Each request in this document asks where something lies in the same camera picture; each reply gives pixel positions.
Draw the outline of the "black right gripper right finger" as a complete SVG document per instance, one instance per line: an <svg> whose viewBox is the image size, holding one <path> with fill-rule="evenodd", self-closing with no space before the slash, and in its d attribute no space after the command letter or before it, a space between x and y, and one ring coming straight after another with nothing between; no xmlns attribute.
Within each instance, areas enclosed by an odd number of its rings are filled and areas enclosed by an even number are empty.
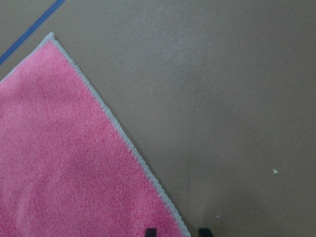
<svg viewBox="0 0 316 237"><path fill-rule="evenodd" d="M212 237L212 232L209 228L199 228L198 237Z"/></svg>

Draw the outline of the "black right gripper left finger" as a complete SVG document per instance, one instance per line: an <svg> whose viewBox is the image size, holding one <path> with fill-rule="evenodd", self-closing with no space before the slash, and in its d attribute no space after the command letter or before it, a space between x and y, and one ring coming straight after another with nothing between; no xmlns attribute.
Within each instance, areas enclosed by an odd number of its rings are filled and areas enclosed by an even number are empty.
<svg viewBox="0 0 316 237"><path fill-rule="evenodd" d="M156 228L147 228L145 230L145 237L156 237L157 229Z"/></svg>

